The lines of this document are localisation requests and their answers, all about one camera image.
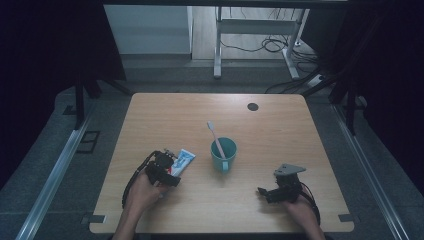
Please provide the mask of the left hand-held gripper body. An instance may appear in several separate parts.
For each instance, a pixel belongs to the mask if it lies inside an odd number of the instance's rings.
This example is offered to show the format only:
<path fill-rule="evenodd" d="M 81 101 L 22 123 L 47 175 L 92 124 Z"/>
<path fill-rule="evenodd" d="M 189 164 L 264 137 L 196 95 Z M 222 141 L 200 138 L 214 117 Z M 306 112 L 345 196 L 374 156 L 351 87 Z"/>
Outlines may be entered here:
<path fill-rule="evenodd" d="M 174 159 L 165 154 L 165 152 L 154 151 L 154 160 L 149 160 L 145 168 L 149 181 L 152 185 L 159 182 L 166 185 L 166 180 L 170 177 L 170 167 Z"/>

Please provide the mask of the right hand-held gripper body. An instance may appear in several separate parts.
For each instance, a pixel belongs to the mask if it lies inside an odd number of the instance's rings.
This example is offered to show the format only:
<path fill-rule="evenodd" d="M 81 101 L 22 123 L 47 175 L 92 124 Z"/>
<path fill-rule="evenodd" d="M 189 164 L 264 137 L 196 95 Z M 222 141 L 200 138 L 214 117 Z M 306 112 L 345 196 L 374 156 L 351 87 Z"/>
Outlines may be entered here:
<path fill-rule="evenodd" d="M 302 192 L 301 182 L 298 178 L 300 172 L 304 172 L 304 167 L 299 167 L 284 163 L 274 171 L 276 177 L 277 189 L 268 191 L 268 196 L 277 200 L 277 202 L 294 202 Z"/>

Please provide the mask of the white red blue toothpaste tube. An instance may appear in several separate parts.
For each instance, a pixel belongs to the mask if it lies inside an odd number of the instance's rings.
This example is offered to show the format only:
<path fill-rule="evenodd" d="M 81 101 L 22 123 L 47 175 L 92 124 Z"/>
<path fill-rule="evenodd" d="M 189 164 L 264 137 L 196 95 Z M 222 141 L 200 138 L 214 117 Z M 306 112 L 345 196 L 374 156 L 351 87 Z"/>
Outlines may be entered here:
<path fill-rule="evenodd" d="M 195 159 L 196 155 L 181 149 L 177 159 L 174 161 L 173 165 L 170 167 L 169 173 L 173 177 L 179 177 L 182 172 L 188 167 L 188 165 Z"/>

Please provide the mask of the pink toothbrush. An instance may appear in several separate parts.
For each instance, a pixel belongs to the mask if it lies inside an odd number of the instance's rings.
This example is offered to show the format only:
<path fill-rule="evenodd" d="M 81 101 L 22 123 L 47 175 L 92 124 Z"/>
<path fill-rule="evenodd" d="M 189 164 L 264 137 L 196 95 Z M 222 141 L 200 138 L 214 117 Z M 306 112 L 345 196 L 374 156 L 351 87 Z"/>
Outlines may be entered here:
<path fill-rule="evenodd" d="M 226 155 L 225 155 L 225 153 L 223 151 L 223 148 L 221 146 L 221 143 L 219 141 L 219 138 L 217 137 L 217 135 L 215 133 L 215 129 L 214 129 L 214 125 L 213 125 L 212 121 L 207 121 L 207 126 L 208 126 L 208 129 L 211 131 L 211 133 L 212 133 L 212 135 L 214 137 L 214 141 L 215 141 L 215 144 L 217 146 L 217 149 L 218 149 L 218 151 L 219 151 L 219 153 L 221 155 L 221 158 L 222 159 L 226 159 Z"/>

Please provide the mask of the teal cup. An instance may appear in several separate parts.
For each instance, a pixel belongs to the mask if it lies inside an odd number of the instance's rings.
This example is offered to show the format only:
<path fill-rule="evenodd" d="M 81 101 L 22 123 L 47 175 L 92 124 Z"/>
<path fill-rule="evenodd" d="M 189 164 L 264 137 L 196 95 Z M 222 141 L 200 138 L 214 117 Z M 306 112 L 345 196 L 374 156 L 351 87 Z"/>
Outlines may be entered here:
<path fill-rule="evenodd" d="M 218 141 L 211 143 L 210 152 L 213 167 L 221 173 L 228 173 L 237 156 L 238 146 L 231 138 L 219 137 Z"/>

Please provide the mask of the person's right hand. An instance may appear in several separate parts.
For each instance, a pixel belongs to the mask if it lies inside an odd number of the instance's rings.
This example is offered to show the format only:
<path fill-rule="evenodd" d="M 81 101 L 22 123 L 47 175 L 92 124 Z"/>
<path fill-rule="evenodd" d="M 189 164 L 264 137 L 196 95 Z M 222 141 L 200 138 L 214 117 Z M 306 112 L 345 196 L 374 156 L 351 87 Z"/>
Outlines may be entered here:
<path fill-rule="evenodd" d="M 282 205 L 292 220 L 301 228 L 309 229 L 319 226 L 312 206 L 305 197 L 299 196 L 294 203 L 284 201 Z"/>

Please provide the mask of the person's left hand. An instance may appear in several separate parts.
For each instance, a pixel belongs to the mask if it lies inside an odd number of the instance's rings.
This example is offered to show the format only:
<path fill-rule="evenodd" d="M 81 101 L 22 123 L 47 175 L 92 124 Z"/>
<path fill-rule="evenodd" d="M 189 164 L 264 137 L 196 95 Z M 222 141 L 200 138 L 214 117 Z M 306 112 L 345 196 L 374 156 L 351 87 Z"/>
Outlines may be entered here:
<path fill-rule="evenodd" d="M 144 172 L 140 172 L 130 187 L 124 210 L 130 214 L 141 215 L 168 189 L 167 185 L 161 183 L 152 185 L 148 176 Z"/>

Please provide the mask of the black stand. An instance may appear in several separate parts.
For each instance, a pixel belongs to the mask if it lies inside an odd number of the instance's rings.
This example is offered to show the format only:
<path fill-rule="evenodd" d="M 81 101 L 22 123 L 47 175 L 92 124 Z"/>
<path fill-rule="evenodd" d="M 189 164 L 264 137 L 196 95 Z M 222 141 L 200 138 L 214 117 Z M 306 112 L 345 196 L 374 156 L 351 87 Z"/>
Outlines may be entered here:
<path fill-rule="evenodd" d="M 127 96 L 132 96 L 134 92 L 129 88 L 121 85 L 116 80 L 103 79 L 103 82 L 117 89 Z M 85 120 L 85 104 L 84 104 L 84 92 L 92 98 L 99 98 L 102 91 L 96 80 L 85 80 L 78 77 L 75 81 L 75 111 L 76 111 L 76 124 L 75 130 L 79 130 Z"/>
<path fill-rule="evenodd" d="M 356 135 L 354 128 L 355 111 L 359 110 L 356 104 L 357 99 L 357 84 L 351 77 L 330 76 L 324 78 L 321 82 L 312 88 L 301 93 L 303 97 L 308 97 L 325 87 L 334 84 L 334 88 L 328 96 L 331 104 L 339 104 L 344 97 L 347 97 L 345 109 L 345 126 L 352 135 Z"/>

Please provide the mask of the white power strip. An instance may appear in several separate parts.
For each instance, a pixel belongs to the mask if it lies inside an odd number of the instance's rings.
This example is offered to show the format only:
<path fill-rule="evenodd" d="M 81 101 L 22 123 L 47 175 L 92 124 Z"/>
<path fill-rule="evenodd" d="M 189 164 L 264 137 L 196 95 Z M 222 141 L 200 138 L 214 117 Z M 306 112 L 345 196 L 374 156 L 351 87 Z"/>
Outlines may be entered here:
<path fill-rule="evenodd" d="M 314 87 L 317 84 L 321 83 L 323 80 L 325 79 L 325 77 L 321 74 L 317 74 L 316 76 L 314 76 L 308 83 L 307 85 L 309 87 Z"/>

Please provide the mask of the white panel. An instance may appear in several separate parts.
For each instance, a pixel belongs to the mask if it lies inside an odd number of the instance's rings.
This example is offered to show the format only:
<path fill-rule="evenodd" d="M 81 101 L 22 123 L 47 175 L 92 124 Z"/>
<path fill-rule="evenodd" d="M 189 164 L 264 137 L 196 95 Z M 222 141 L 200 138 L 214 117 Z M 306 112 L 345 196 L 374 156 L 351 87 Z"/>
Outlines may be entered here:
<path fill-rule="evenodd" d="M 105 5 L 120 54 L 190 54 L 191 6 Z"/>

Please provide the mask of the black curtain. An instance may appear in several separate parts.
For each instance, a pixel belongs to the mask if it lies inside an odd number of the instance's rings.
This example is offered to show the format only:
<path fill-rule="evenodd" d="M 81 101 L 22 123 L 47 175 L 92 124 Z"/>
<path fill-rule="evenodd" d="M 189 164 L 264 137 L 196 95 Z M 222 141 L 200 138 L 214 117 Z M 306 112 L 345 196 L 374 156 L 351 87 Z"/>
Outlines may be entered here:
<path fill-rule="evenodd" d="M 381 24 L 353 70 L 364 117 L 424 195 L 424 0 L 383 0 Z M 371 25 L 368 9 L 312 9 L 301 39 L 339 71 Z"/>
<path fill-rule="evenodd" d="M 0 0 L 0 189 L 46 125 L 58 93 L 126 78 L 106 0 Z"/>

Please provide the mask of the metal floor rail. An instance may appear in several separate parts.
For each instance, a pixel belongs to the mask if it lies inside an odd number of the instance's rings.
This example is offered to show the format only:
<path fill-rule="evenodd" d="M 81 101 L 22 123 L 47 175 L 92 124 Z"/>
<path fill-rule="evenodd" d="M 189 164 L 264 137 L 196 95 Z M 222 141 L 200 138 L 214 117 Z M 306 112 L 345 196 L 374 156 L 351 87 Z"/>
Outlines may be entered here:
<path fill-rule="evenodd" d="M 357 138 L 351 134 L 350 130 L 345 125 L 344 115 L 342 111 L 337 107 L 331 106 L 333 112 L 336 115 L 338 125 L 345 136 L 348 146 L 350 147 L 356 161 L 359 164 L 362 174 L 364 175 L 365 181 L 367 182 L 370 191 L 383 215 L 383 218 L 394 238 L 394 240 L 403 240 L 403 226 L 399 223 L 398 214 L 384 191 L 381 183 L 379 182 L 368 158 L 365 155 L 364 150 L 360 146 Z"/>
<path fill-rule="evenodd" d="M 41 223 L 49 209 L 52 200 L 65 176 L 69 164 L 76 153 L 78 145 L 82 140 L 86 129 L 92 120 L 94 107 L 91 107 L 86 113 L 85 119 L 82 121 L 77 130 L 71 132 L 64 148 L 62 149 L 52 171 L 50 172 L 43 188 L 41 189 L 36 201 L 34 202 L 26 220 L 24 221 L 15 240 L 33 240 Z"/>

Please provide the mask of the white desk frame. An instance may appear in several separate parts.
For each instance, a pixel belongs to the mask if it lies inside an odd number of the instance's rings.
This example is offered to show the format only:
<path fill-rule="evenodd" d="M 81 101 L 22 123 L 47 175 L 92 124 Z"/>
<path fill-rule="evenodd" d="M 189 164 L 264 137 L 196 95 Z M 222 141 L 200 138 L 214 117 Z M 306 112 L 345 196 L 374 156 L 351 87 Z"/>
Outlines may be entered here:
<path fill-rule="evenodd" d="M 219 79 L 222 75 L 221 37 L 228 34 L 247 35 L 281 35 L 288 37 L 288 46 L 280 50 L 286 66 L 293 79 L 299 79 L 298 71 L 292 60 L 294 47 L 299 40 L 306 10 L 300 9 L 294 20 L 258 20 L 258 19 L 224 19 L 222 8 L 216 10 L 216 45 L 214 52 L 213 75 Z"/>

